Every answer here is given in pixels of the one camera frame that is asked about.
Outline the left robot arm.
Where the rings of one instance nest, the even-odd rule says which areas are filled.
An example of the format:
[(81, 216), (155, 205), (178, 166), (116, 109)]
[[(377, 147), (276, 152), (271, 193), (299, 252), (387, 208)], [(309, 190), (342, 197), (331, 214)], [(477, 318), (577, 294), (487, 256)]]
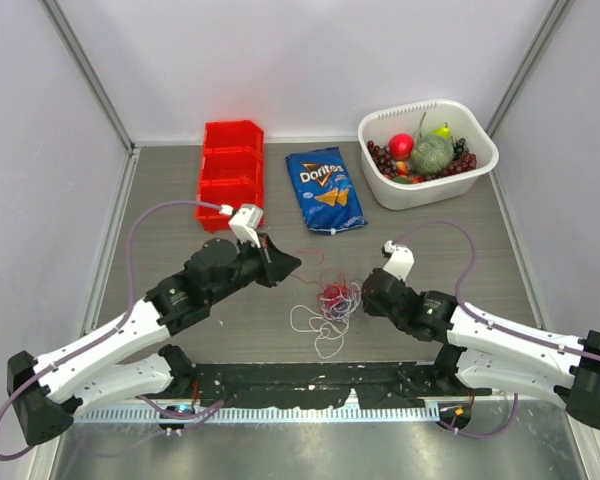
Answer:
[[(47, 354), (11, 356), (7, 392), (27, 446), (56, 438), (75, 417), (116, 400), (162, 392), (185, 397), (193, 385), (192, 364), (167, 340), (239, 290), (252, 283), (275, 287), (300, 265), (266, 234), (235, 242), (214, 238), (118, 318)], [(157, 343), (164, 344), (159, 353), (123, 364)]]

